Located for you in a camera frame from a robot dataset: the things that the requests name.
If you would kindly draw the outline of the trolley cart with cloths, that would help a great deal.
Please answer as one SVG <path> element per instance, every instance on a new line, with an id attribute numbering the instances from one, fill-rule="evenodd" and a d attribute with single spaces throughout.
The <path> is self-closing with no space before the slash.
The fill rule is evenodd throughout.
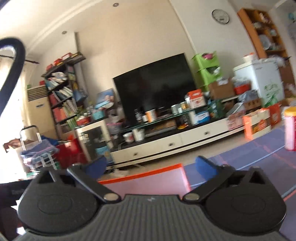
<path id="1" fill-rule="evenodd" d="M 32 147 L 27 148 L 23 141 L 22 133 L 32 128 L 35 129 L 37 142 L 34 142 Z M 52 145 L 47 138 L 41 138 L 37 126 L 32 125 L 22 128 L 20 131 L 20 142 L 23 149 L 21 152 L 23 163 L 25 166 L 29 167 L 30 171 L 35 175 L 43 168 L 52 167 L 54 170 L 61 168 L 60 164 L 54 157 L 55 154 L 58 154 L 59 149 L 55 145 Z"/>

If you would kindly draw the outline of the red shopping bag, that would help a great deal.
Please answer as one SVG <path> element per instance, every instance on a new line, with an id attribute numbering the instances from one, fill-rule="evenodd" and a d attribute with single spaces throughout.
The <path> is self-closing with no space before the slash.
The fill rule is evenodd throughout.
<path id="1" fill-rule="evenodd" d="M 62 169 L 67 169 L 69 166 L 76 163 L 88 163 L 77 138 L 59 144 L 57 148 L 59 152 L 55 154 L 55 158 Z"/>

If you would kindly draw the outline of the white glass-door cabinet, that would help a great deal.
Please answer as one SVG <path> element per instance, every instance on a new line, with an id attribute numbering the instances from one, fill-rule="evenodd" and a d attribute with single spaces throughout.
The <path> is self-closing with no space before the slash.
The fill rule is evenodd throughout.
<path id="1" fill-rule="evenodd" d="M 88 162 L 96 160 L 100 155 L 104 155 L 108 165 L 114 163 L 111 156 L 113 144 L 105 119 L 101 118 L 79 126 L 75 129 L 75 134 Z"/>

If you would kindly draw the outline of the orange cardboard box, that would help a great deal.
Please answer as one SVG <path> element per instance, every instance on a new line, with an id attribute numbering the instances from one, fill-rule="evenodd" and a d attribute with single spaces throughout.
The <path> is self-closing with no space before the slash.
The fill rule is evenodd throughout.
<path id="1" fill-rule="evenodd" d="M 117 193 L 121 198 L 124 198 L 127 194 L 178 195 L 183 197 L 191 191 L 182 164 L 100 181 L 99 183 Z"/>

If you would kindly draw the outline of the orange white carton box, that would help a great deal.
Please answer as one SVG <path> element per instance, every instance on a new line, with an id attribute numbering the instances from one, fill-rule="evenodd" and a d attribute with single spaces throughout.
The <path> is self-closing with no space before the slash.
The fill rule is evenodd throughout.
<path id="1" fill-rule="evenodd" d="M 254 140 L 271 131 L 270 112 L 261 108 L 243 116 L 244 134 L 248 140 Z"/>

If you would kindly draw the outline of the white floor air conditioner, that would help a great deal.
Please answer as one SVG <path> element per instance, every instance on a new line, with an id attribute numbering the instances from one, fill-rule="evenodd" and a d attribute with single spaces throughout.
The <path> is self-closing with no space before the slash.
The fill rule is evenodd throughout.
<path id="1" fill-rule="evenodd" d="M 29 123 L 39 128 L 40 134 L 57 138 L 55 122 L 45 85 L 27 89 Z"/>

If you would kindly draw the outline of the white TV stand cabinet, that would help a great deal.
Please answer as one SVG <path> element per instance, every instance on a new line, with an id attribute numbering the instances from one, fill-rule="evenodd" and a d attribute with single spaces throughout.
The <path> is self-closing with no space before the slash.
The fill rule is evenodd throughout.
<path id="1" fill-rule="evenodd" d="M 108 167 L 119 168 L 164 158 L 231 136 L 244 130 L 243 116 L 243 112 L 235 113 L 187 131 L 113 151 L 113 163 Z"/>

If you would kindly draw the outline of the red yellow-lid canister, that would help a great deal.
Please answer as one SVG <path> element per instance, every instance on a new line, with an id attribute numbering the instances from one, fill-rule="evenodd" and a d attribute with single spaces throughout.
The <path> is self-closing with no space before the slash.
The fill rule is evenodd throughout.
<path id="1" fill-rule="evenodd" d="M 296 107 L 291 106 L 284 111 L 285 116 L 285 148 L 296 150 Z"/>

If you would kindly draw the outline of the brown cardboard box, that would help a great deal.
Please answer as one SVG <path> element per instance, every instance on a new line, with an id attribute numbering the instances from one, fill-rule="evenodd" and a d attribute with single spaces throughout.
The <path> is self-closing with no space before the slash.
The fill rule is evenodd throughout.
<path id="1" fill-rule="evenodd" d="M 220 80 L 208 85 L 211 99 L 219 100 L 235 95 L 233 83 L 231 80 Z"/>

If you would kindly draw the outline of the dark tall bookshelf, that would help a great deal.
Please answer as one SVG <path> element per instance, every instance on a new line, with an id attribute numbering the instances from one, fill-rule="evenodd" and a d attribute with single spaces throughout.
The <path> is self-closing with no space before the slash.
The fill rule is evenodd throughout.
<path id="1" fill-rule="evenodd" d="M 78 84 L 75 66 L 85 59 L 80 52 L 68 53 L 48 65 L 42 75 L 60 139 L 67 138 L 77 128 L 79 112 L 84 108 L 87 95 Z"/>

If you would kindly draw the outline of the white chest freezer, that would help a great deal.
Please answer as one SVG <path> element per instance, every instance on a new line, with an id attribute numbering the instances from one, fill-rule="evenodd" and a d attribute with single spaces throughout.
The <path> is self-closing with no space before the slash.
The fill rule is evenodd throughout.
<path id="1" fill-rule="evenodd" d="M 233 68 L 234 77 L 247 79 L 256 90 L 263 106 L 274 105 L 285 99 L 285 92 L 276 60 L 252 60 Z"/>

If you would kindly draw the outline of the green stacked storage bins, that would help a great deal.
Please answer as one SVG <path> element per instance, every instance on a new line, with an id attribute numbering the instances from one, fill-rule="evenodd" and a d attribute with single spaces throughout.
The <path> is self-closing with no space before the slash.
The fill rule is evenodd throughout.
<path id="1" fill-rule="evenodd" d="M 216 51 L 196 54 L 192 61 L 195 65 L 195 84 L 203 92 L 209 92 L 209 84 L 221 79 L 223 73 Z"/>

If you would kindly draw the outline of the black flat television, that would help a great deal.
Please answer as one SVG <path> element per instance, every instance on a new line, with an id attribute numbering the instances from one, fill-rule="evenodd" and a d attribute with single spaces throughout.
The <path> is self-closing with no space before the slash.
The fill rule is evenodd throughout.
<path id="1" fill-rule="evenodd" d="M 113 81 L 131 126 L 137 123 L 136 110 L 169 109 L 196 89 L 184 53 L 130 70 Z"/>

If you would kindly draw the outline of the wooden display shelf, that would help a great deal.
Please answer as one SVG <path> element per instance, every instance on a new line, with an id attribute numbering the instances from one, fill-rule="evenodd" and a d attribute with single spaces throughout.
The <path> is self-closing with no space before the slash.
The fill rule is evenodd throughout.
<path id="1" fill-rule="evenodd" d="M 237 15 L 247 31 L 259 59 L 269 58 L 273 55 L 288 57 L 278 29 L 267 12 L 241 8 Z"/>

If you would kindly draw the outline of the round wall clock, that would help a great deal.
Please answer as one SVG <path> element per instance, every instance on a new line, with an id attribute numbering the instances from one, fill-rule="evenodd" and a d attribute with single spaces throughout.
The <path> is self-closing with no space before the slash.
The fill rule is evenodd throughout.
<path id="1" fill-rule="evenodd" d="M 214 9 L 211 12 L 212 18 L 221 25 L 227 25 L 230 21 L 230 16 L 222 9 Z"/>

